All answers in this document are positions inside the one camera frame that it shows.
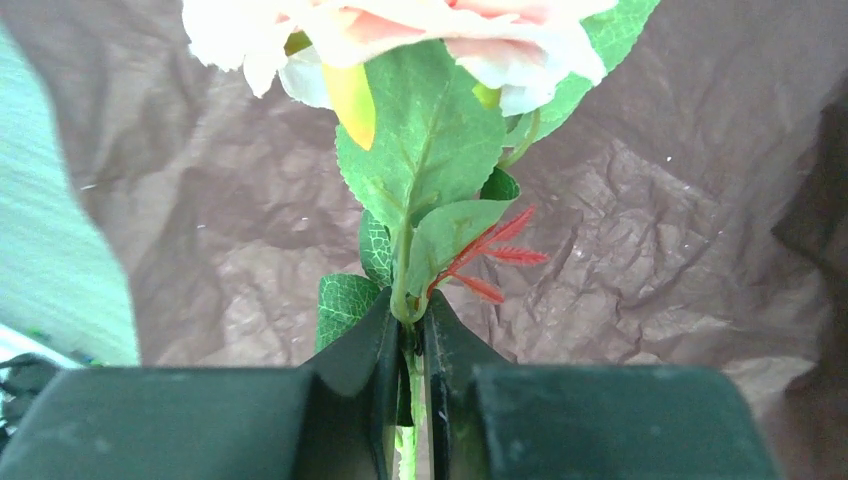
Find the red leaf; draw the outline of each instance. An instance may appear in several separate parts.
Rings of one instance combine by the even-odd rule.
[[[499,247],[494,250],[484,250],[483,253],[510,265],[538,265],[550,259],[544,253],[519,247]]]
[[[504,301],[503,294],[500,292],[500,290],[498,290],[498,287],[486,282],[482,278],[466,277],[465,275],[459,275],[456,273],[453,274],[453,277],[467,285],[472,292],[481,296],[483,300],[494,303],[496,305],[501,304]]]
[[[525,248],[489,248],[494,243],[507,242],[517,237],[518,234],[521,233],[521,231],[527,226],[527,222],[530,221],[530,217],[533,216],[533,212],[535,211],[536,207],[531,205],[527,208],[527,210],[524,210],[503,226],[496,228],[497,225],[492,225],[489,229],[483,232],[482,235],[469,243],[464,249],[462,249],[461,252],[459,252],[459,255],[453,259],[453,262],[451,262],[448,268],[440,273],[433,283],[430,284],[427,288],[427,298],[430,298],[433,294],[433,290],[444,279],[448,277],[455,277],[457,280],[467,285],[472,291],[474,291],[474,293],[483,297],[483,299],[495,304],[503,303],[503,294],[501,294],[497,287],[479,278],[460,275],[458,273],[459,269],[468,265],[471,260],[481,254],[491,255],[501,262],[514,265],[536,265],[547,261],[548,256],[544,253],[534,252]]]
[[[515,218],[503,224],[500,228],[495,230],[492,236],[489,238],[489,241],[486,243],[491,245],[495,242],[508,242],[521,233],[524,230],[524,227],[527,226],[527,222],[530,221],[530,217],[533,216],[533,212],[536,211],[535,205],[530,205],[527,207],[527,210],[519,213]]]

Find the artificial rose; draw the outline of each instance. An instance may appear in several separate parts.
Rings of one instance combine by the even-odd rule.
[[[262,97],[280,72],[283,88],[301,102],[336,112],[362,148],[374,141],[376,112],[365,70],[323,65],[289,10],[312,9],[309,0],[184,0],[189,50],[204,65],[224,71],[242,67],[253,94]],[[287,54],[288,47],[295,52]]]
[[[289,95],[326,108],[330,102],[320,81],[321,62],[351,67],[395,47],[444,39],[457,64],[489,89],[501,90],[500,107],[511,116],[550,102],[556,85],[569,73],[600,83],[606,68],[580,21],[613,8],[617,0],[185,0],[185,4],[183,18],[195,55],[204,63],[231,68],[234,52],[243,52],[245,76],[256,95],[268,90],[279,71]],[[190,4],[194,13],[188,12]],[[187,14],[206,18],[189,21]],[[280,58],[285,57],[282,45],[288,35],[301,30],[312,46],[291,61]]]

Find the green stem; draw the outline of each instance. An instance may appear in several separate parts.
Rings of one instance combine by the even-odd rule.
[[[415,313],[412,314],[412,323],[421,320],[424,316],[424,313],[427,311],[427,305],[430,303],[430,299],[427,298],[427,294],[425,292],[424,295],[418,299],[418,307],[415,309]]]
[[[530,124],[530,131],[527,132],[527,136],[524,137],[524,141],[521,142],[521,145],[514,148],[509,155],[502,158],[498,162],[498,168],[501,170],[506,170],[509,167],[513,166],[515,162],[521,159],[525,153],[527,153],[527,149],[530,148],[530,145],[533,145],[533,142],[536,141],[536,135],[539,134],[539,127],[542,123],[542,115],[539,113],[539,109],[533,110],[533,117]]]
[[[397,271],[395,272],[394,285],[392,285],[391,310],[392,315],[400,323],[412,323],[409,315],[409,305],[406,303],[406,276],[409,270],[409,250],[412,247],[412,228],[409,219],[404,221],[398,232],[397,243]]]
[[[398,451],[400,452],[400,466],[398,477],[400,480],[415,480],[418,459],[418,436],[421,426],[427,420],[427,409],[421,400],[421,387],[424,385],[423,365],[420,365],[421,357],[413,352],[404,352],[406,364],[409,365],[409,385],[412,399],[412,422],[414,427],[399,427]]]

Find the leaf stem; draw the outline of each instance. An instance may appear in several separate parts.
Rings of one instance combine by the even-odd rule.
[[[395,244],[397,251],[397,270],[394,285],[392,285],[391,310],[392,315],[402,324],[412,323],[409,315],[409,305],[406,303],[406,277],[409,269],[409,250],[412,248],[412,227],[409,218],[404,219]]]
[[[524,141],[521,142],[521,145],[514,148],[509,155],[501,158],[498,162],[498,168],[501,170],[506,170],[509,167],[515,165],[515,162],[521,159],[525,153],[527,153],[527,149],[530,148],[530,145],[533,145],[533,142],[536,141],[536,135],[539,134],[539,126],[542,123],[542,115],[539,113],[539,109],[533,110],[532,120],[530,124],[530,130],[527,132],[527,136],[524,137]]]

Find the brown paper backdrop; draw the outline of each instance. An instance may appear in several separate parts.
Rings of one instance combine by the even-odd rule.
[[[299,364],[318,279],[359,268],[334,118],[279,84],[260,100],[239,73],[203,68],[180,8],[0,1],[55,102],[79,198],[129,276],[145,363]],[[848,478],[846,428],[822,430],[838,422],[810,407],[824,387],[783,401],[832,309],[815,265],[770,232],[815,163],[846,24],[845,0],[665,0],[632,55],[518,164],[515,208],[539,207],[523,241],[553,261],[477,265],[508,300],[448,288],[467,325],[519,362],[721,368],[793,478]],[[831,397],[844,419],[848,395]]]

